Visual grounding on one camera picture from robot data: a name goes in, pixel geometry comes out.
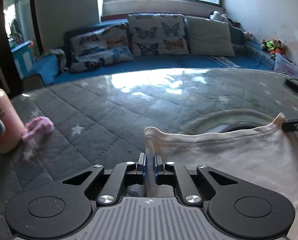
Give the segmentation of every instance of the table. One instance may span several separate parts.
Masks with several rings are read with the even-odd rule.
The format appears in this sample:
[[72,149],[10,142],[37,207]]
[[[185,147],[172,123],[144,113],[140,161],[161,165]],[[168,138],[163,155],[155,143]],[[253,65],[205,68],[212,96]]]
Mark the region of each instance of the table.
[[185,133],[185,124],[227,109],[298,118],[298,94],[285,78],[247,69],[175,68],[98,76],[15,97],[23,122],[45,115],[55,131],[29,161],[24,145],[0,154],[0,239],[11,237],[3,213],[8,200],[94,164],[111,169],[137,161],[148,126]]

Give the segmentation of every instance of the silver pivot bolt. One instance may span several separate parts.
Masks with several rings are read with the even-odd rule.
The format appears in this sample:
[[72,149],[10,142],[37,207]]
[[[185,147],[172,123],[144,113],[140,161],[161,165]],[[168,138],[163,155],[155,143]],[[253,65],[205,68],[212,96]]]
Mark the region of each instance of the silver pivot bolt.
[[114,201],[114,197],[110,196],[110,195],[103,195],[103,196],[99,197],[99,201],[101,203],[108,204],[108,203],[111,203]]
[[190,195],[190,196],[187,196],[185,200],[189,203],[198,203],[201,201],[201,198],[197,195]]

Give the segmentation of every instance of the blue sofa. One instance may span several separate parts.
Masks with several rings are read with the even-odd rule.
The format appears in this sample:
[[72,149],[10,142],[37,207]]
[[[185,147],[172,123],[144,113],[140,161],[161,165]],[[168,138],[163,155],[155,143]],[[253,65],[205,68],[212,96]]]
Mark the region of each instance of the blue sofa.
[[[71,52],[70,52],[70,39],[79,34],[92,32],[104,28],[110,24],[116,23],[128,23],[127,19],[122,20],[113,20],[98,23],[92,26],[85,28],[80,28],[77,30],[68,31],[64,34],[64,47],[62,48],[66,54],[67,66],[70,67],[71,64]],[[246,48],[246,41],[244,33],[235,27],[230,27],[230,35],[232,44],[237,45],[241,48]],[[257,44],[252,45],[254,50],[259,50]],[[262,70],[272,70],[272,67],[265,63],[261,58],[257,57],[257,53],[248,52],[245,49],[243,52],[236,51],[235,57],[227,57],[231,62],[239,65],[243,68],[252,68],[252,69],[262,69]],[[217,67],[227,67],[222,62],[218,61],[214,57],[201,56],[201,55],[154,55],[154,56],[135,56],[133,61],[119,62],[113,65],[108,65],[101,67],[96,70],[80,72],[80,73],[70,73],[69,71],[65,73],[59,73],[58,65],[50,62],[50,64],[41,64],[41,69],[36,71],[36,74],[41,76],[45,86],[51,84],[58,84],[73,80],[78,80],[82,78],[87,78],[97,75],[105,74],[114,74],[122,73],[129,71],[138,71],[138,70],[151,70],[159,68],[217,68]]]

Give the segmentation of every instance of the pink bottle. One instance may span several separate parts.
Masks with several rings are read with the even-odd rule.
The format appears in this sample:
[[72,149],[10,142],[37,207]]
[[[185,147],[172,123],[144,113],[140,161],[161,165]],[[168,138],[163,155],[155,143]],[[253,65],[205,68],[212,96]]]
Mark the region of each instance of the pink bottle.
[[8,153],[21,141],[25,128],[7,94],[0,88],[0,153]]

